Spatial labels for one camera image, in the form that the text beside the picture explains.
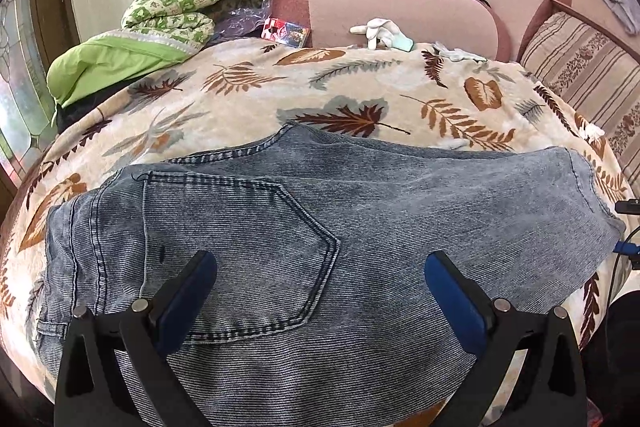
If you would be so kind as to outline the blue denim jeans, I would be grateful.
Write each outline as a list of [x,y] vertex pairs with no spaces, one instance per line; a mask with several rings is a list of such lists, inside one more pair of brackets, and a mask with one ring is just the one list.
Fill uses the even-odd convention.
[[448,397],[471,364],[426,288],[428,254],[546,312],[624,232],[574,150],[441,150],[291,124],[119,169],[52,208],[34,348],[56,371],[74,306],[125,310],[210,251],[216,283],[169,362],[212,424],[386,426]]

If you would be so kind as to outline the striped floral cushion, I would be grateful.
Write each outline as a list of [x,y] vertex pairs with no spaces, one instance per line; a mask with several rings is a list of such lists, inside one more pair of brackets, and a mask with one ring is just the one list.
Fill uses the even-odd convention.
[[521,64],[576,110],[576,124],[604,131],[638,193],[639,62],[601,31],[559,11],[530,38]]

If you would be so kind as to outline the grey cloth on sofa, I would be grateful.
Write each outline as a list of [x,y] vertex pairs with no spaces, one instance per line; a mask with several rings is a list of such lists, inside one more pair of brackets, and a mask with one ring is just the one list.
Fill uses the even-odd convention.
[[639,33],[640,5],[638,0],[602,0],[618,21],[623,25],[626,33],[636,36]]

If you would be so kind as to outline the pink sofa backrest cushion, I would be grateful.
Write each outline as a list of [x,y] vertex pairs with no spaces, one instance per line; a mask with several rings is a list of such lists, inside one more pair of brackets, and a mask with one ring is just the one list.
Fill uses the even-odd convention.
[[349,29],[388,18],[416,43],[440,42],[507,62],[512,44],[506,24],[478,0],[272,0],[271,15],[310,29],[308,46],[362,46]]

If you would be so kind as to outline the stained glass door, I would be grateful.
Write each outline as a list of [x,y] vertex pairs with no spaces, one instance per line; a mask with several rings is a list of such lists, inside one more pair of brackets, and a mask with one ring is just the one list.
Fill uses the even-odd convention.
[[16,186],[55,139],[29,0],[1,0],[1,167]]

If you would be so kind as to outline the white glove with teal cuff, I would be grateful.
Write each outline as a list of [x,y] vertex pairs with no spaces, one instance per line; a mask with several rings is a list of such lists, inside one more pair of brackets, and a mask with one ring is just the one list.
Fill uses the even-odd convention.
[[384,46],[386,49],[411,52],[414,48],[414,41],[388,18],[372,18],[365,25],[352,26],[349,28],[349,32],[352,35],[365,36],[369,50]]

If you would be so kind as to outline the leaf patterned beige blanket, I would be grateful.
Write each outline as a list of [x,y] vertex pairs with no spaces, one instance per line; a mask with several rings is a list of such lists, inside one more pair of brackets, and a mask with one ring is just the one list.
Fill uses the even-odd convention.
[[[529,153],[574,150],[589,162],[598,195],[618,217],[631,188],[606,143],[576,112],[516,63],[451,62],[416,50],[293,51],[257,39],[213,46],[113,95],[56,139],[18,191],[1,239],[4,349],[47,400],[58,385],[34,348],[46,273],[49,211],[100,186],[119,169],[256,143],[282,128],[311,127],[402,146]],[[577,341],[599,320],[582,311],[587,286],[561,306]]]

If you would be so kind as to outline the green patterned quilt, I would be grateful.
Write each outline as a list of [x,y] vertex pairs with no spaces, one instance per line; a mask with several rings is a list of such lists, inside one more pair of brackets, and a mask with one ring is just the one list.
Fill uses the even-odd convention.
[[120,26],[73,46],[47,72],[47,87],[67,107],[113,84],[178,65],[201,51],[213,35],[205,11],[223,1],[134,0]]

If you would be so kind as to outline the red blue small box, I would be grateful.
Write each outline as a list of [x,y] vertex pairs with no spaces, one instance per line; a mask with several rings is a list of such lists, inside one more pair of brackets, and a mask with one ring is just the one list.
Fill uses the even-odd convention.
[[304,26],[269,17],[262,26],[262,38],[271,42],[284,44],[291,48],[303,48],[310,36],[310,29]]

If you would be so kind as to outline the purple plastic bag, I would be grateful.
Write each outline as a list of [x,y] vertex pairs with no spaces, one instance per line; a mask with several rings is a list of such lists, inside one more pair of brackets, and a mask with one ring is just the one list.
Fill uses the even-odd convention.
[[214,31],[207,44],[235,40],[262,31],[271,15],[271,0],[244,0],[232,2],[213,15]]

